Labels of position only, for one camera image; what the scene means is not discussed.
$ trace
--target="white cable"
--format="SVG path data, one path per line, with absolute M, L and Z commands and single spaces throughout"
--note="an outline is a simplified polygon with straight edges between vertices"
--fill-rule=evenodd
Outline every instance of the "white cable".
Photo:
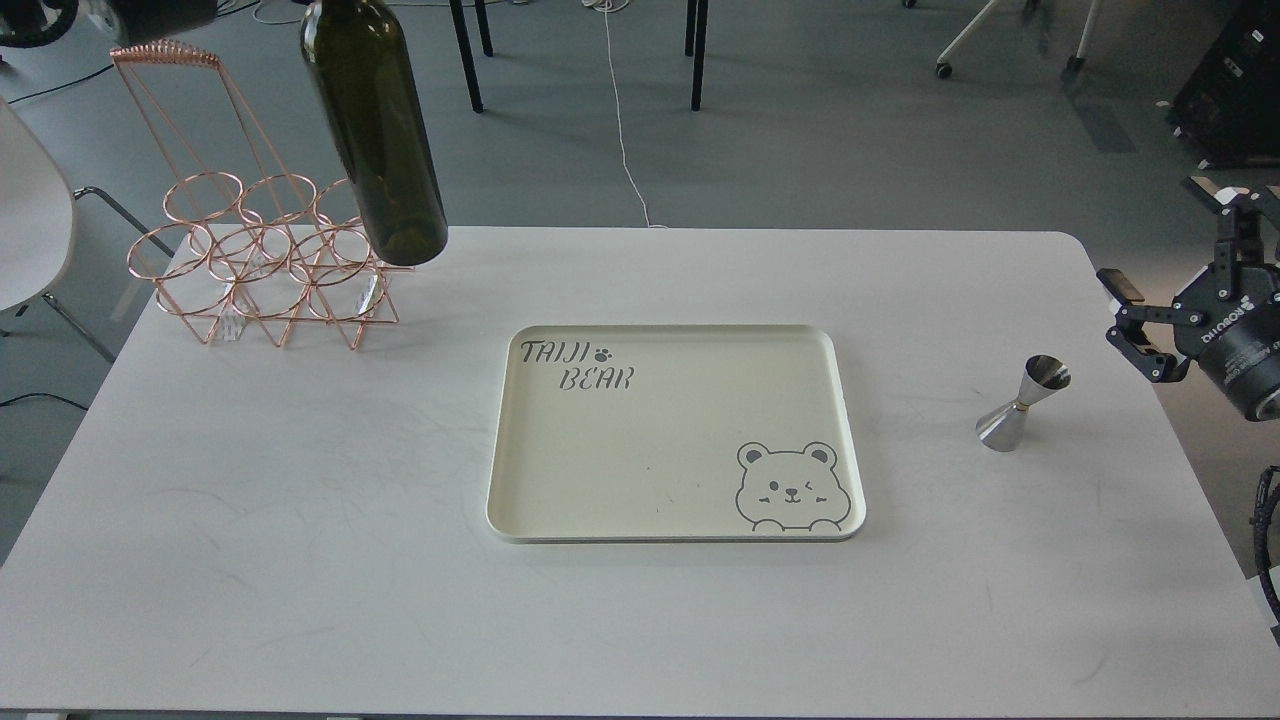
M 282 5 L 284 3 L 291 3 L 291 1 L 292 0 L 280 0 L 279 3 L 275 3 L 274 5 Z M 500 3 L 500 1 L 502 0 L 484 0 L 484 4 L 485 5 L 492 5 L 494 3 Z M 238 6 L 239 3 L 241 3 L 241 0 L 221 0 L 221 3 L 218 5 L 218 12 L 219 12 L 219 14 L 227 14 L 228 12 L 230 12 L 230 10 L 234 9 L 233 5 Z M 262 24 L 265 24 L 265 26 L 291 26 L 291 24 L 296 24 L 298 22 L 302 22 L 301 18 L 291 18 L 291 19 L 283 19 L 283 20 L 268 20 L 268 19 L 264 19 L 262 15 L 261 15 L 261 12 L 265 10 L 265 9 L 268 9 L 268 8 L 271 8 L 274 5 L 271 3 L 269 3 L 268 0 L 262 0 L 261 3 L 259 3 L 257 6 L 253 8 L 253 13 L 252 13 L 253 19 L 257 20 L 257 22 L 260 22 L 260 23 L 262 23 Z M 449 4 L 448 3 L 387 3 L 387 6 L 389 6 L 389 8 L 448 8 Z M 475 6 L 475 1 L 466 3 L 462 6 L 463 8 L 474 8 Z
M 631 0 L 582 0 L 584 8 L 591 8 L 598 13 L 617 13 L 631 4 Z
M 609 58 L 609 79 L 613 82 L 613 109 L 618 117 L 618 149 L 622 152 L 622 172 L 627 174 L 627 182 L 631 183 L 631 190 L 634 190 L 636 197 L 640 199 L 640 209 L 644 210 L 644 227 L 666 228 L 667 225 L 655 225 L 649 220 L 649 202 L 645 201 L 644 195 L 640 192 L 640 187 L 636 186 L 636 179 L 631 177 L 631 168 L 627 167 L 627 143 L 622 138 L 622 96 L 618 94 L 618 76 L 613 72 L 613 36 L 609 33 L 609 13 L 626 8 L 627 3 L 630 3 L 630 0 L 622 0 L 622 5 L 617 6 L 616 10 L 600 10 L 604 14 L 604 46 Z

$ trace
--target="bear ear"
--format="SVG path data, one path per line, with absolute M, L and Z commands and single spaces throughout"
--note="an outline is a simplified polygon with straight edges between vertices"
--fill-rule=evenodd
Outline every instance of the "bear ear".
M 758 442 L 749 442 L 737 448 L 737 464 L 748 469 L 753 462 L 769 454 L 769 448 Z
M 824 442 L 810 442 L 804 446 L 803 452 L 826 465 L 828 470 L 836 466 L 836 451 Z

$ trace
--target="black cable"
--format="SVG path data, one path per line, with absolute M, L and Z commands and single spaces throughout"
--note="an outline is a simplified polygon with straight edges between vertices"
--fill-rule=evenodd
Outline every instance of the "black cable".
M 1271 479 L 1280 473 L 1280 466 L 1271 465 L 1262 471 L 1258 478 L 1258 492 L 1253 497 L 1253 564 L 1258 568 L 1258 582 L 1262 583 L 1262 594 L 1271 606 L 1271 612 L 1280 623 L 1280 598 L 1276 598 L 1276 588 L 1271 582 L 1271 551 L 1267 548 L 1267 530 L 1271 529 L 1271 515 L 1280 505 L 1280 486 L 1271 489 Z
M 12 397 L 9 400 L 5 400 L 4 402 L 0 402 L 0 407 L 8 407 L 8 406 L 13 405 L 14 402 L 18 402 L 19 400 L 27 400 L 28 397 L 51 397 L 51 398 L 58 400 L 60 402 L 65 402 L 67 405 L 74 405 L 76 407 L 79 407 L 81 410 L 88 410 L 88 407 L 81 405 L 79 402 L 76 402 L 74 400 L 67 400 L 65 397 L 63 397 L 60 395 L 54 395 L 54 393 L 50 393 L 50 392 L 28 392 L 27 395 L 19 395 L 18 397 Z
M 90 73 L 90 74 L 87 74 L 87 76 L 84 76 L 84 77 L 82 77 L 79 79 L 73 79 L 70 82 L 64 82 L 63 85 L 59 85 L 56 87 L 50 87 L 49 90 L 41 90 L 40 92 L 32 92 L 31 95 L 23 95 L 22 97 L 18 97 L 15 100 L 10 100 L 9 104 L 10 105 L 17 105 L 18 102 L 22 102 L 23 100 L 31 100 L 32 97 L 40 97 L 41 95 L 49 95 L 50 92 L 56 92 L 59 90 L 63 90 L 64 87 L 70 87 L 73 85 L 79 85 L 82 82 L 87 81 L 87 79 L 96 78 L 97 76 L 105 73 L 106 70 L 109 70 L 111 68 L 113 68 L 113 65 L 108 65 L 108 67 L 105 67 L 105 68 L 102 68 L 100 70 L 96 70 L 93 73 Z

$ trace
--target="wire wine rack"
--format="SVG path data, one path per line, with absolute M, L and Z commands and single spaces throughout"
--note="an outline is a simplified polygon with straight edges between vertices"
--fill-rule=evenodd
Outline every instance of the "wire wine rack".
M 374 255 L 358 215 L 339 219 L 326 211 L 344 201 L 349 206 L 349 197 L 338 197 L 351 192 L 346 178 L 319 188 L 285 168 L 216 55 L 159 40 L 113 50 L 111 61 L 177 181 L 163 201 L 170 222 L 140 237 L 128 254 L 129 273 L 154 286 L 161 310 L 182 319 L 204 345 L 237 341 L 256 325 L 283 347 L 297 325 L 324 324 L 356 350 L 369 325 L 399 322 L 390 274 L 410 268 Z M 142 81 L 142 65 L 215 72 L 259 179 L 246 184 L 205 163 Z M 180 152 L 161 135 L 175 138 Z M 195 161 L 195 173 L 178 169 L 183 155 Z M 155 241 L 179 246 L 165 268 L 154 268 L 142 254 Z

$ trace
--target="white table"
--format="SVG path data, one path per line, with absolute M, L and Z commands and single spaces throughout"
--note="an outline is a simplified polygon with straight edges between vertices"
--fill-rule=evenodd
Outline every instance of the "white table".
M 1280 714 L 1280 652 L 1070 237 L 454 228 L 393 297 L 358 352 L 143 314 L 0 570 L 0 706 Z M 503 361 L 543 323 L 826 329 L 867 524 L 504 543 Z M 1042 352 L 1071 386 L 984 448 Z

